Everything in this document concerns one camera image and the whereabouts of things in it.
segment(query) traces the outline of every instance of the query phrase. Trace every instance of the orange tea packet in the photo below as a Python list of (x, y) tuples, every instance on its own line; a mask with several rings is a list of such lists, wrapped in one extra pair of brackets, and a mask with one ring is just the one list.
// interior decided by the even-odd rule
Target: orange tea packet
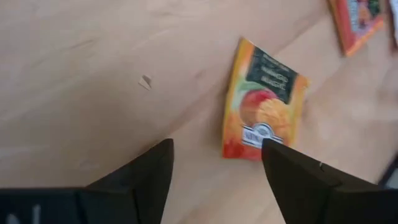
[(226, 99), (223, 157), (261, 160), (264, 138), (291, 146), (308, 80), (242, 39)]

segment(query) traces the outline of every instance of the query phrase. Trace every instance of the wooden surface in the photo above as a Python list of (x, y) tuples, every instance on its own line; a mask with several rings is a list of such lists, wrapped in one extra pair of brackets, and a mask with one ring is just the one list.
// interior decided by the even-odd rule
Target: wooden surface
[(241, 36), (312, 81), (295, 148), (377, 181), (398, 143), (387, 28), (343, 58), (326, 1), (3, 0), (0, 186), (89, 184), (172, 137), (164, 224), (283, 223), (260, 163), (221, 158)]

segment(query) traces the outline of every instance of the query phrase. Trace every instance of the fruit image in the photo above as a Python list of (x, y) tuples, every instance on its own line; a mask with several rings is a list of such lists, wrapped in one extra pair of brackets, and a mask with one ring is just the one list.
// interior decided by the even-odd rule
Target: fruit image
[(277, 98), (276, 94), (270, 90), (251, 90), (248, 91), (242, 99), (239, 113), (241, 119), (247, 126), (253, 126), (257, 123), (256, 113), (260, 104), (266, 100)]
[(290, 139), (290, 119), (287, 105), (277, 98), (263, 101), (256, 112), (257, 122), (267, 123), (272, 127), (274, 134), (284, 140), (285, 144)]

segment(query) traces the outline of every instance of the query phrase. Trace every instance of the black label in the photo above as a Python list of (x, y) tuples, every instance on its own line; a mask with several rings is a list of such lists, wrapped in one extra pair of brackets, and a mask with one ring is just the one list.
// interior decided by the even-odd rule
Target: black label
[(285, 104), (290, 101), (297, 72), (256, 47), (246, 81), (256, 82), (272, 90)]

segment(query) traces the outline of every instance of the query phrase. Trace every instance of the orange packet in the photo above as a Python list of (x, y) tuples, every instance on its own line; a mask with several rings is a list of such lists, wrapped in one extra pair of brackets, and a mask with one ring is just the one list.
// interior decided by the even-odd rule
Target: orange packet
[(292, 146), (308, 80), (246, 39), (225, 105), (223, 157), (261, 160), (264, 138)]

